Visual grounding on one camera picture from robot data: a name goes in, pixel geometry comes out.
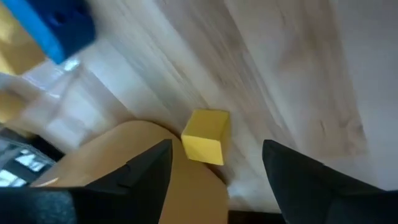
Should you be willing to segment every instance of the yellow cube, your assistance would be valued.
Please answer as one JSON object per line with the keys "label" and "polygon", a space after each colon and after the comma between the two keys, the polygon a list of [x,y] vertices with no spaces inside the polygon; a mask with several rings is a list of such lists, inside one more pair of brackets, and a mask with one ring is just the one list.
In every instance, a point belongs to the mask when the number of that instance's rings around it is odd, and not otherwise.
{"label": "yellow cube", "polygon": [[42,49],[0,2],[0,72],[22,75],[44,60]]}
{"label": "yellow cube", "polygon": [[16,119],[23,112],[25,106],[26,103],[20,98],[0,90],[0,124],[25,138],[31,138],[34,136],[32,133],[12,123],[12,120]]}
{"label": "yellow cube", "polygon": [[224,156],[231,139],[229,113],[218,110],[195,110],[181,139],[189,159],[224,165]]}

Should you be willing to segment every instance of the yellow object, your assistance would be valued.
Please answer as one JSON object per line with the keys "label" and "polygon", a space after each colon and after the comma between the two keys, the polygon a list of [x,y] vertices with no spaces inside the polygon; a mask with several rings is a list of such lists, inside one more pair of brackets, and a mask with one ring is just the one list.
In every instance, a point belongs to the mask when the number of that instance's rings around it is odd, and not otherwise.
{"label": "yellow object", "polygon": [[16,96],[0,90],[0,123],[17,117],[25,108],[25,103]]}
{"label": "yellow object", "polygon": [[85,186],[164,139],[173,142],[173,163],[159,224],[227,224],[225,184],[201,162],[187,159],[178,137],[147,121],[129,121],[109,130],[67,154],[32,186]]}
{"label": "yellow object", "polygon": [[25,102],[16,96],[12,96],[0,90],[0,123],[4,124],[5,127],[15,131],[25,138],[31,138],[34,136],[32,133],[27,132],[20,127],[14,126],[12,123],[8,123],[9,121],[18,117],[24,108]]}
{"label": "yellow object", "polygon": [[21,75],[44,59],[40,47],[0,4],[0,72]]}
{"label": "yellow object", "polygon": [[181,139],[189,159],[224,165],[224,155],[231,139],[229,113],[195,110]]}

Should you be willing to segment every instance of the wood grain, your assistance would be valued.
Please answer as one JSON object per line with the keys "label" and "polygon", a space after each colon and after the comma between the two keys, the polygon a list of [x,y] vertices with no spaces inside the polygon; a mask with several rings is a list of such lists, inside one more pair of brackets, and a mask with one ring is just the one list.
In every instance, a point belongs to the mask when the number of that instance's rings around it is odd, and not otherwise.
{"label": "wood grain", "polygon": [[[79,78],[36,132],[72,152],[127,119],[180,134],[193,109],[220,109],[232,119],[230,154],[218,167],[230,208],[279,211],[261,161],[264,139],[396,188],[396,180],[379,176],[395,168],[396,67],[371,52],[382,44],[394,58],[388,43],[397,35],[392,25],[364,22],[370,13],[389,24],[393,14],[366,1],[356,9],[358,0],[90,0],[98,40],[78,55]],[[390,35],[388,43],[368,35],[368,27]],[[375,87],[378,69],[382,90]],[[388,149],[379,154],[378,145]]]}

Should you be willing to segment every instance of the blue toy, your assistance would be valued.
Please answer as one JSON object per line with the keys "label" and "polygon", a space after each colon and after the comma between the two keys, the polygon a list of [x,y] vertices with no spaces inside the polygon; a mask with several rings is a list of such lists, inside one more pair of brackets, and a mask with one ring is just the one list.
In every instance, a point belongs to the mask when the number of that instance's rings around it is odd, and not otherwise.
{"label": "blue toy", "polygon": [[83,0],[2,0],[47,57],[60,64],[95,39]]}

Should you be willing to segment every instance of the black object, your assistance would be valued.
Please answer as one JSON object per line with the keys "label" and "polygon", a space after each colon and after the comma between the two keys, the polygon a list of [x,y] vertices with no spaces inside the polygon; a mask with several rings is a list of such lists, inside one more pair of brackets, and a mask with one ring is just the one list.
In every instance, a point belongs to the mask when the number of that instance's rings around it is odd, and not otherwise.
{"label": "black object", "polygon": [[86,187],[0,189],[1,223],[158,224],[171,166],[166,139]]}
{"label": "black object", "polygon": [[65,153],[48,143],[46,140],[42,139],[40,136],[34,136],[31,139],[26,139],[25,137],[8,128],[1,128],[0,136],[7,139],[12,139],[13,141],[19,143],[28,144],[55,162],[58,162],[65,155]]}
{"label": "black object", "polygon": [[2,168],[7,170],[8,172],[11,172],[12,174],[16,175],[17,177],[23,179],[27,183],[32,183],[33,181],[35,181],[37,178],[40,177],[40,174],[42,174],[42,172],[32,171],[28,167],[22,165],[21,163],[15,161],[15,160],[9,161]]}
{"label": "black object", "polygon": [[229,211],[228,224],[285,224],[281,214]]}
{"label": "black object", "polygon": [[398,191],[373,187],[275,141],[264,141],[262,150],[287,223],[398,223]]}

